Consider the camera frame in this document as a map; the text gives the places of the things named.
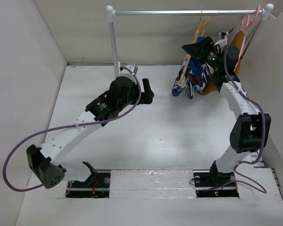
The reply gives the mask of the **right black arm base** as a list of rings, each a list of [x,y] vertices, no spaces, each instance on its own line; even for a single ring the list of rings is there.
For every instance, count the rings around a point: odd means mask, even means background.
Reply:
[[[190,185],[195,187],[197,198],[239,198],[236,183],[230,183],[232,180],[235,180],[233,172],[213,176],[209,170],[193,170]]]

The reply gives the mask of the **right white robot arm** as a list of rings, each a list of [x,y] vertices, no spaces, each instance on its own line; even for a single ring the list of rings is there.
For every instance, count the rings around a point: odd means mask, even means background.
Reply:
[[[210,37],[194,44],[182,46],[197,63],[208,64],[214,70],[214,85],[227,100],[236,122],[230,133],[230,145],[225,153],[210,167],[208,179],[213,185],[228,180],[234,167],[245,162],[251,153],[262,152],[266,146],[271,125],[271,116],[247,97],[235,72],[239,60],[239,50],[227,45],[220,52]]]

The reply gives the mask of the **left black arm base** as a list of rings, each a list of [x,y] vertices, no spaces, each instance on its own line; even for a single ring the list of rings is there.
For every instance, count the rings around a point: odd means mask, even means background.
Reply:
[[[110,191],[110,171],[98,172],[96,178],[87,185],[85,182],[70,181],[67,184],[67,198],[108,198]]]

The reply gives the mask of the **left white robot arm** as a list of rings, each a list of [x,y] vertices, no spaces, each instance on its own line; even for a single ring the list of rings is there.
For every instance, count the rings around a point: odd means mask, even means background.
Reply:
[[[154,93],[147,78],[142,80],[144,91],[131,79],[117,77],[107,91],[90,102],[73,126],[64,129],[51,141],[40,146],[31,145],[26,150],[29,168],[43,187],[50,189],[69,173],[62,160],[91,133],[117,118],[129,105],[151,104]]]

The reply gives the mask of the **blue white red patterned trousers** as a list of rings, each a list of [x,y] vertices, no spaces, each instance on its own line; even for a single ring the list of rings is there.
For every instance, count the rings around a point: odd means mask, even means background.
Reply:
[[[190,59],[185,75],[181,80],[181,75],[187,63],[188,57],[189,55],[185,56],[178,76],[175,79],[172,87],[172,95],[177,97],[180,96],[185,90],[187,90],[188,98],[193,99],[195,93],[201,95],[204,94],[204,88],[210,81],[214,70],[208,64],[200,65],[193,59]]]

